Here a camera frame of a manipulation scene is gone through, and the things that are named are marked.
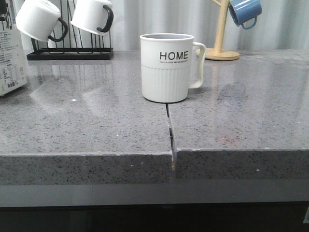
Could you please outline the blue white milk carton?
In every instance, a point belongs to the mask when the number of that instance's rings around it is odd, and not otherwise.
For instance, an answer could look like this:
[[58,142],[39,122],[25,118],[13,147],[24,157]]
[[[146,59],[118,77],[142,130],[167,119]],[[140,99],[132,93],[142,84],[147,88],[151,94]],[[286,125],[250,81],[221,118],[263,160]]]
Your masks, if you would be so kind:
[[27,59],[15,24],[14,4],[0,2],[0,95],[27,83]]

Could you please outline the white HOME mug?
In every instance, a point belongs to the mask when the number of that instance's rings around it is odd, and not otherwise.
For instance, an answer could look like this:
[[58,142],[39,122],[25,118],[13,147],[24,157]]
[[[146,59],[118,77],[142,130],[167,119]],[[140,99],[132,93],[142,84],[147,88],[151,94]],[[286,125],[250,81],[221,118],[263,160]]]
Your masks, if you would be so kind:
[[[190,84],[193,46],[200,49],[197,80]],[[206,46],[187,34],[153,33],[140,36],[141,85],[145,99],[159,103],[180,102],[190,89],[204,81]]]

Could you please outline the wooden mug tree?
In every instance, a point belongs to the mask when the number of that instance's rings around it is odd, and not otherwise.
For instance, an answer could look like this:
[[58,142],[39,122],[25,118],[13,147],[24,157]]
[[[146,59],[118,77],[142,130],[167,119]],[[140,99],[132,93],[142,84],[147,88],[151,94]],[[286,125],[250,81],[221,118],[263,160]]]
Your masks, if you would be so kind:
[[205,59],[217,61],[231,61],[239,59],[239,53],[232,50],[223,49],[223,40],[225,35],[225,24],[229,6],[228,0],[213,0],[220,7],[219,18],[217,23],[217,32],[214,48],[207,48]]

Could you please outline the white mug right on rack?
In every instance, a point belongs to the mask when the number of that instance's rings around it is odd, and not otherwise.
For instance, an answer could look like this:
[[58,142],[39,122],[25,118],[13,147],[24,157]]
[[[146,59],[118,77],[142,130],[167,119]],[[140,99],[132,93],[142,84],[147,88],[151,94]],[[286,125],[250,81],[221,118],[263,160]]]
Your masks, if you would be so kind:
[[110,31],[113,18],[109,0],[78,0],[70,23],[79,29],[104,36]]

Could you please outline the white mug on rack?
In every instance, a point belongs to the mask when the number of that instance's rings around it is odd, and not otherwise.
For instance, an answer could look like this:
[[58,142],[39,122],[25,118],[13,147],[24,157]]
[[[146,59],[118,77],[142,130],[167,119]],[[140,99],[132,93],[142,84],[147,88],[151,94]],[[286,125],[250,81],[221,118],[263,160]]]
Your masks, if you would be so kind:
[[[68,25],[62,19],[60,10],[48,0],[26,0],[16,18],[16,27],[25,35],[41,42],[60,42],[68,33]],[[63,27],[59,38],[52,36],[57,23]]]
[[78,0],[70,23],[79,29],[104,36],[110,31],[113,18],[109,0]]

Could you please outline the blue enamel mug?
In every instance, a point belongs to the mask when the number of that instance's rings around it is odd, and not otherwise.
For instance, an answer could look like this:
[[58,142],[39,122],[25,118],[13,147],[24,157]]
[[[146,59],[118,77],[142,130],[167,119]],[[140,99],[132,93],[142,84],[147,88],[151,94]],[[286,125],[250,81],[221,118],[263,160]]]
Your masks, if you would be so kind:
[[[260,0],[230,0],[229,11],[237,27],[251,29],[257,23],[257,17],[262,13],[262,4]],[[245,26],[247,21],[254,19],[250,26]]]

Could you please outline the white mug left on rack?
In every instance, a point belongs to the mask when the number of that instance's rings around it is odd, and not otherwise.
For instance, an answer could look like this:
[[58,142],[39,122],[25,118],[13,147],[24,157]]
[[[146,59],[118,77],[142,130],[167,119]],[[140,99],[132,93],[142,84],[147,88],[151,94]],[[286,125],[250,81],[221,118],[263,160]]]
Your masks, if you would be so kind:
[[[60,42],[68,33],[68,25],[62,19],[60,10],[48,0],[26,0],[16,18],[16,27],[25,35],[41,42]],[[52,36],[57,23],[63,27],[59,38]]]

